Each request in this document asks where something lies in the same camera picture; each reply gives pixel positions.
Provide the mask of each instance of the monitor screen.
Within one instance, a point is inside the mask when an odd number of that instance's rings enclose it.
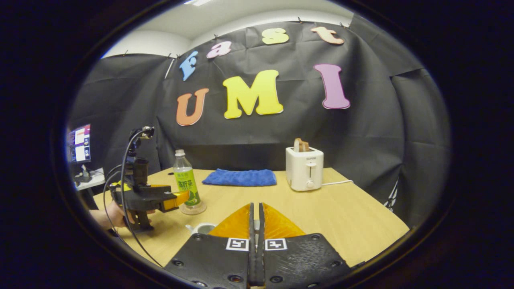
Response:
[[[68,134],[68,161],[81,164],[91,161],[90,134],[91,124],[79,127]]]

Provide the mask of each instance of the white ceiling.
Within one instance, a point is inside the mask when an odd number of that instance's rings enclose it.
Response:
[[[202,6],[179,5],[139,26],[137,30],[162,31],[194,39],[214,27],[243,17],[285,9],[326,12],[349,19],[353,16],[347,9],[327,0],[211,0]]]

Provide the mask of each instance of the white cup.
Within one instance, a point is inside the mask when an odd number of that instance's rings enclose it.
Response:
[[[200,233],[200,234],[208,234],[212,229],[214,229],[216,225],[211,223],[200,223],[196,227],[192,227],[190,225],[186,225],[186,228],[188,228],[192,234]]]

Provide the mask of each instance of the table surface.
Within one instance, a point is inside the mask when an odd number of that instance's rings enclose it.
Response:
[[[79,186],[76,186],[77,191],[85,190],[87,188],[91,188],[97,185],[105,184],[105,177],[103,175],[103,168],[98,170],[90,171],[92,179],[87,183],[80,183]]]
[[[171,185],[178,191],[175,177],[169,168],[148,177],[150,184]],[[266,203],[288,217],[306,234],[320,233],[339,255],[352,267],[367,261],[409,229],[395,214],[353,183],[322,186],[308,192],[293,191],[285,171],[275,171],[277,185],[269,187],[211,186],[201,183],[210,170],[194,170],[198,193],[207,210],[198,215],[186,215],[179,209],[150,214],[153,231],[138,234],[139,241],[161,265],[165,266],[191,235],[185,227],[199,223],[219,224],[231,213],[246,204],[254,203],[254,218],[259,217],[259,203]],[[323,183],[346,180],[332,168],[323,169]],[[106,202],[111,202],[106,194]],[[103,209],[102,194],[95,202]],[[143,252],[126,228],[118,228],[119,235],[136,252]]]

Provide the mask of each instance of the toaster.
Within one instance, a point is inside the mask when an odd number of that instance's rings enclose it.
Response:
[[[323,152],[312,147],[306,152],[286,148],[286,179],[295,191],[319,189],[323,181]]]

